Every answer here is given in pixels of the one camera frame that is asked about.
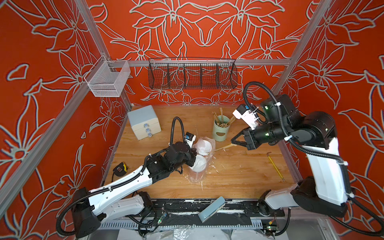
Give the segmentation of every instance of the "wire mesh basket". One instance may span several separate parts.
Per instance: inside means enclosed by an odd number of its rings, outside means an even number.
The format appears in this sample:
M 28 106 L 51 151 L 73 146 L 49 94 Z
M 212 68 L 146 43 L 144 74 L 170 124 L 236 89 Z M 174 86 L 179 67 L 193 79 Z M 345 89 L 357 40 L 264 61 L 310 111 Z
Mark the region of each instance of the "wire mesh basket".
M 122 67 L 115 68 L 111 66 L 113 63 L 119 63 L 119 66 Z M 101 56 L 91 70 L 96 66 L 98 67 L 96 73 L 85 77 L 93 95 L 95 97 L 119 97 L 131 73 L 128 62 L 107 61 L 104 56 Z
M 148 81 L 151 89 L 234 89 L 234 59 L 151 58 Z

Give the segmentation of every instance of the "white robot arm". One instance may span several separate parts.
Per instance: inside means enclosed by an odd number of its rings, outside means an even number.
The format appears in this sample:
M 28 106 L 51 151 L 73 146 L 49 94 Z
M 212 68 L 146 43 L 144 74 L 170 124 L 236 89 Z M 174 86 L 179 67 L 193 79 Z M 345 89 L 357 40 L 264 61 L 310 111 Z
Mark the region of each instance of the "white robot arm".
M 183 142 L 173 143 L 176 120 L 181 124 Z M 86 188 L 77 190 L 73 202 L 57 218 L 57 232 L 63 236 L 76 235 L 76 238 L 81 238 L 94 232 L 105 221 L 136 215 L 146 208 L 152 209 L 151 198 L 146 192 L 140 192 L 128 199 L 122 198 L 167 178 L 184 164 L 192 167 L 196 157 L 196 149 L 192 148 L 195 139 L 196 136 L 189 132 L 184 135 L 181 119 L 175 117 L 172 122 L 169 147 L 146 156 L 143 166 L 106 186 L 90 191 Z M 74 231 L 67 232 L 61 228 L 61 222 L 70 210 Z
M 270 95 L 270 98 L 261 103 L 265 121 L 258 119 L 256 112 L 260 111 L 248 102 L 247 89 L 251 85 L 259 86 Z M 384 235 L 384 221 L 354 198 L 346 167 L 348 163 L 339 156 L 335 122 L 329 114 L 312 112 L 303 117 L 286 94 L 275 96 L 260 82 L 247 83 L 243 97 L 245 104 L 241 104 L 233 114 L 236 118 L 244 119 L 249 127 L 238 133 L 231 142 L 252 150 L 263 143 L 275 145 L 281 140 L 288 141 L 307 155 L 313 173 L 313 176 L 303 179 L 298 184 L 281 190 L 268 190 L 259 198 L 258 208 L 262 215 L 269 215 L 281 207 L 289 207 L 284 229 L 278 233 L 266 232 L 267 235 L 282 234 L 289 224 L 290 208 L 298 206 L 310 212 L 328 215 L 336 222 L 361 234 Z M 240 136 L 244 136 L 245 141 L 238 141 L 237 138 Z M 345 216 L 347 200 L 377 220 L 381 230 L 364 231 L 337 219 L 336 217 Z

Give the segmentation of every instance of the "plastic sheet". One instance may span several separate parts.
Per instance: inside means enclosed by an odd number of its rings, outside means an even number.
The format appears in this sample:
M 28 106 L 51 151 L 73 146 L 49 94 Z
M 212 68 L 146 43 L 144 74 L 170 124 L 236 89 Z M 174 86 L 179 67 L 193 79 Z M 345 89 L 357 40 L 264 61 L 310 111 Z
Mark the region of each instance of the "plastic sheet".
M 117 240 L 144 240 L 138 231 L 121 228 Z
M 146 235 L 146 240 L 174 240 L 173 231 L 156 232 Z
M 192 145 L 196 148 L 197 156 L 193 167 L 189 167 L 188 179 L 192 183 L 198 183 L 204 180 L 207 167 L 213 157 L 213 151 L 216 149 L 214 139 L 208 137 L 200 137 L 198 141 Z
M 173 232 L 174 240 L 230 240 L 228 234 L 220 228 L 177 228 Z
M 191 230 L 191 226 L 185 226 L 184 228 L 176 228 L 173 230 L 173 239 L 174 240 L 186 240 Z
M 273 236 L 267 237 L 266 235 L 256 232 L 255 230 L 233 230 L 231 239 L 232 240 L 250 240 L 250 239 L 252 240 L 268 240 L 268 239 L 289 240 L 286 232 L 274 238 Z

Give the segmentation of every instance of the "green cup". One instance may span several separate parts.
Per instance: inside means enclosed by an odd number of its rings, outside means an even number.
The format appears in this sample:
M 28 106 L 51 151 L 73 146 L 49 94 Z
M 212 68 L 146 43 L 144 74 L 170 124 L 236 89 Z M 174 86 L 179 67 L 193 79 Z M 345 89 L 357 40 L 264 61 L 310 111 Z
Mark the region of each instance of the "green cup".
M 229 122 L 229 118 L 227 116 L 223 116 L 223 117 L 224 117 L 224 123 Z M 218 119 L 222 122 L 221 115 L 218 116 Z M 229 131 L 229 127 L 219 127 L 216 124 L 216 120 L 214 120 L 214 128 L 212 130 L 212 136 L 216 141 L 218 142 L 224 141 L 227 138 L 228 131 Z

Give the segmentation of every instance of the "tape measure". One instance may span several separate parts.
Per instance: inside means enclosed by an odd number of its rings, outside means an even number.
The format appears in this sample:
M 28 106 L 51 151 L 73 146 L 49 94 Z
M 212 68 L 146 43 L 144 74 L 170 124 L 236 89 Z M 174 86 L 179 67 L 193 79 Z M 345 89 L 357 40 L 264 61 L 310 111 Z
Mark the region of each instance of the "tape measure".
M 113 173 L 118 177 L 122 177 L 127 173 L 127 169 L 125 163 L 121 162 L 113 169 Z

